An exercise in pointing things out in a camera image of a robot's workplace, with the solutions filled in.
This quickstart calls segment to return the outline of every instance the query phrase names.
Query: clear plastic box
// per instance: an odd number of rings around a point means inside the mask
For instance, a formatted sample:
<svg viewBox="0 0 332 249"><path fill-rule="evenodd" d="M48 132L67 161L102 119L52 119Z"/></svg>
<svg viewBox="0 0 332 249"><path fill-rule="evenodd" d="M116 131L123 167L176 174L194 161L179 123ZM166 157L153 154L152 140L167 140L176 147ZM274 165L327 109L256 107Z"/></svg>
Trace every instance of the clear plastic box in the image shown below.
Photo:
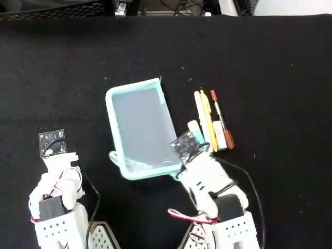
<svg viewBox="0 0 332 249"><path fill-rule="evenodd" d="M178 174L181 162L170 147L176 134L159 78L109 89L106 106L116 150L109 157L125 178Z"/></svg>

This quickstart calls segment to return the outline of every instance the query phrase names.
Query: pen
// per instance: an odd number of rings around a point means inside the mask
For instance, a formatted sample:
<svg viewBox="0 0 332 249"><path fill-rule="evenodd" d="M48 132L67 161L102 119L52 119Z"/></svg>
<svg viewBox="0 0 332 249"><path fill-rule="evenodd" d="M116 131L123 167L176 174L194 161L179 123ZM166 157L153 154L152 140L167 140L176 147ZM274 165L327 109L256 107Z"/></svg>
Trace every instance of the pen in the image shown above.
<svg viewBox="0 0 332 249"><path fill-rule="evenodd" d="M214 102L214 106L216 107L217 114L218 114L219 119L220 119L220 121L222 123L222 126L223 126L223 131L224 131L224 135L225 135L227 148L228 149L234 149L235 145L234 145L232 134L226 128L225 121L223 119L222 112L220 110L220 107L219 107L219 104L218 104L218 101L217 101L217 95L216 95L214 90L211 90L211 96L212 96L212 100Z"/></svg>
<svg viewBox="0 0 332 249"><path fill-rule="evenodd" d="M210 138L208 126L206 125L206 119L205 119L201 96L198 91L194 92L193 95L195 97L198 117L199 117L199 120L201 123L204 139L206 142L211 144L211 138ZM211 146L210 146L209 152L213 152L213 148Z"/></svg>
<svg viewBox="0 0 332 249"><path fill-rule="evenodd" d="M216 135L214 133L213 124L212 124L212 120L211 120L211 115L210 115L211 108L210 108L209 100L203 90L201 90L201 100L202 100L203 110L205 113L206 125L209 130L209 134L210 134L210 138L211 138L211 146L212 146L213 150L215 152L217 152L218 143L216 140Z"/></svg>

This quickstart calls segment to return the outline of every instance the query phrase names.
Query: desk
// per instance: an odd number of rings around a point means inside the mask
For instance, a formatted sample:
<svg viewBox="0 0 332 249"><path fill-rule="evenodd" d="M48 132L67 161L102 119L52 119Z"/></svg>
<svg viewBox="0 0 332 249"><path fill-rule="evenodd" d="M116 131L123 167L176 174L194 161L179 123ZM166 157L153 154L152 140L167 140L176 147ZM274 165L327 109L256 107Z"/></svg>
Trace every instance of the desk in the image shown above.
<svg viewBox="0 0 332 249"><path fill-rule="evenodd" d="M0 240L37 248L27 201L45 172L39 132L65 129L101 192L97 220L123 249L176 248L193 215L169 176L130 182L113 148L105 93L162 76L177 134L197 118L193 91L215 89L262 199L267 248L323 248L332 218L332 17L91 18L0 23ZM226 167L258 209L246 178ZM94 197L87 209L91 214Z"/></svg>

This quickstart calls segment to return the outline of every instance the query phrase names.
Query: metal bracket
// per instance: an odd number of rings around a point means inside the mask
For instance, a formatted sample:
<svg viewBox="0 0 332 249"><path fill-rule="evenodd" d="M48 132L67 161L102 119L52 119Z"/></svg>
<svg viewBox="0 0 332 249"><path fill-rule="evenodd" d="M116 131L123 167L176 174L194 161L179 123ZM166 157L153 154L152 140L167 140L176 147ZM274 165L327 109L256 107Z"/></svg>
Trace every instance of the metal bracket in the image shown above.
<svg viewBox="0 0 332 249"><path fill-rule="evenodd" d="M119 3L119 6L117 7L115 11L116 17L125 17L127 12L127 4L126 3Z"/></svg>

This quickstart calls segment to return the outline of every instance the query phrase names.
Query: black cable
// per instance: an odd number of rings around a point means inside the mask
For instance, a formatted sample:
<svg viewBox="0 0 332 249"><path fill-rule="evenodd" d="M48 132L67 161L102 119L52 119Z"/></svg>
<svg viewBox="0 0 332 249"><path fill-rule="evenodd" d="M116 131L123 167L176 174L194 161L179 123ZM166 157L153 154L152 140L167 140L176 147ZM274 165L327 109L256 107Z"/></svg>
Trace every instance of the black cable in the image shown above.
<svg viewBox="0 0 332 249"><path fill-rule="evenodd" d="M254 190L254 193L255 193L255 196L256 196L256 199L257 199L257 202L258 202L259 211L260 211L261 233L262 233L261 234L262 239L261 239L261 246L260 246L260 248L261 249L265 249L265 242L266 242L265 219L264 219L263 208L262 208L262 205L261 205L261 202L260 202L260 198L258 196L258 192L257 192L256 187L255 187L254 181L251 179L249 173L245 169L241 168L240 166L237 166L236 164L228 162L228 161L226 161L224 159L221 159L219 157L215 157L215 156L212 156L212 155L211 155L211 157L214 158L217 162L227 164L229 166L232 166L233 168L236 168L236 169L242 171L248 177L248 179L249 179L249 181L251 183L251 186L252 186L252 188Z"/></svg>
<svg viewBox="0 0 332 249"><path fill-rule="evenodd" d="M210 143L205 142L205 143L202 143L202 144L197 145L196 149L194 149L194 150L189 154L189 157L188 157L187 163L190 163L190 162L193 160L192 157L195 156L195 154L197 153L197 151L198 151L200 148L204 147L204 146L207 146L207 147L205 148L205 150L208 151L209 148L210 148Z"/></svg>
<svg viewBox="0 0 332 249"><path fill-rule="evenodd" d="M190 1L187 1L187 2L185 2L185 3L183 3L183 0L180 0L180 3L176 6L176 11L179 13L181 10L184 10L184 11L186 11L187 12L187 14L189 14L190 16L192 16L192 14L191 13L189 13L188 11L187 11L187 8L190 8L190 7L192 7L192 6L198 6L198 7L200 7L200 9L201 9L201 12L200 12L200 14L199 14L199 16L201 16L202 15L202 13L203 13L203 6L198 2L198 1L196 1L196 0L190 0Z"/></svg>
<svg viewBox="0 0 332 249"><path fill-rule="evenodd" d="M79 160L77 161L78 163L78 166L79 168L81 169L81 173L82 175L86 178L86 180L89 182L91 188L93 189L93 191L95 192L96 196L97 196L97 202L95 204L95 207L94 207L94 211L91 215L91 219L89 221L89 225L88 225L88 230L87 230L87 234L85 236L85 249L89 249L89 233L90 233L90 230L91 230L91 226L92 226L92 223L94 221L94 218L97 214L97 211L99 209L99 206L100 206L100 201L101 201L101 197L100 197L100 193L99 191L96 189L96 187L94 186L94 184L92 183L92 181L89 179L89 177L86 175L85 171L83 170L83 168L80 166L80 163L79 163Z"/></svg>
<svg viewBox="0 0 332 249"><path fill-rule="evenodd" d="M232 181L231 183L227 184L225 187L223 187L223 188L222 188L221 190L219 190L218 192L216 192L216 193L212 193L213 198L218 197L221 193L223 193L223 192L227 191L228 189L230 189L230 188L236 186L237 184L238 184L237 181Z"/></svg>
<svg viewBox="0 0 332 249"><path fill-rule="evenodd" d="M178 13L179 15L182 15L181 13L178 12L178 10L173 9L171 6L169 6L167 3L165 3L163 0L159 0L163 5L165 5L166 7L168 7L170 10L174 11L174 15L176 15L176 13Z"/></svg>
<svg viewBox="0 0 332 249"><path fill-rule="evenodd" d="M65 141L65 139L57 139L57 140L54 140L54 141L52 141L51 143L49 143L49 145L47 145L46 147L45 147L45 150L44 150L44 152L41 154L41 157L45 157L45 153L46 153L46 151L48 150L48 149L50 149L52 146L53 146L53 144L56 144L56 143L58 143L58 142L64 142Z"/></svg>

